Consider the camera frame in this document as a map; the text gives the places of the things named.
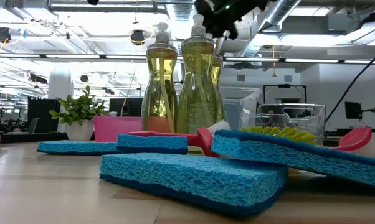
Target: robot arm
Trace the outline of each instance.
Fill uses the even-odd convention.
[[[229,31],[229,38],[237,38],[235,21],[241,21],[242,16],[258,7],[265,10],[268,2],[277,0],[196,0],[194,3],[199,14],[204,16],[203,25],[206,32],[213,37],[224,36],[225,31]]]

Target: dish soap bottle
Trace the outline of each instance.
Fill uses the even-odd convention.
[[[216,122],[216,97],[210,69],[214,42],[206,37],[203,16],[195,15],[191,37],[182,41],[186,76],[179,96],[178,133],[197,133]]]
[[[224,119],[224,105],[221,94],[219,93],[219,80],[221,79],[222,66],[222,57],[220,55],[215,55],[212,60],[211,78],[217,101],[217,122]]]
[[[148,46],[146,58],[150,80],[142,106],[142,130],[175,133],[178,113],[173,72],[178,56],[169,44],[166,23],[158,24],[156,42]]]

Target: red handle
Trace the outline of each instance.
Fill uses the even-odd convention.
[[[129,135],[135,136],[179,136],[179,137],[187,137],[187,144],[189,146],[202,146],[202,140],[197,134],[179,134],[179,133],[159,133],[157,131],[135,131],[128,133]]]

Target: table surface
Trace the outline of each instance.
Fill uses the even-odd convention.
[[[291,170],[285,193],[244,220],[98,178],[99,156],[52,156],[36,143],[0,147],[0,223],[375,223],[375,188]]]

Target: blue sponge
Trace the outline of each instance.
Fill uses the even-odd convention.
[[[285,164],[375,186],[375,158],[242,131],[217,131],[211,150],[238,159]]]
[[[188,138],[184,136],[132,136],[119,134],[117,140],[119,153],[168,153],[187,154]]]
[[[285,166],[175,154],[102,156],[100,178],[235,216],[270,207],[287,180]]]
[[[47,141],[40,142],[38,152],[55,155],[101,156],[118,154],[115,142]]]

